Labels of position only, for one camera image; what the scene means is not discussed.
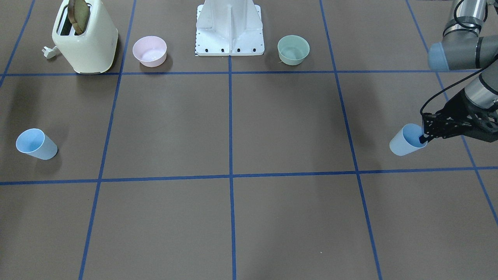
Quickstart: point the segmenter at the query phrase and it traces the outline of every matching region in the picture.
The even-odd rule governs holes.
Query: white plastic stand
[[[199,56],[262,55],[261,7],[252,0],[206,0],[197,7]]]

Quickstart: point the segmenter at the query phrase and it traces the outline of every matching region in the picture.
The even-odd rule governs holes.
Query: light blue plastic cup
[[[39,159],[51,159],[58,150],[57,145],[39,129],[28,129],[21,133],[15,147],[18,151]]]
[[[278,57],[287,65],[298,65],[310,53],[308,42],[297,35],[288,35],[277,44]]]
[[[394,136],[389,143],[389,148],[395,155],[407,155],[427,146],[427,142],[420,143],[419,137],[424,134],[421,126],[407,124]]]

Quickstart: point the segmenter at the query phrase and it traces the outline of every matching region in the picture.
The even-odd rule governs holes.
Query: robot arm
[[[494,6],[498,12],[498,0]],[[423,113],[423,109],[437,95],[427,101],[420,110],[425,133],[420,143],[459,135],[498,140],[498,36],[479,37],[486,17],[486,0],[454,0],[443,40],[429,51],[429,66],[435,71],[481,70],[436,113]]]

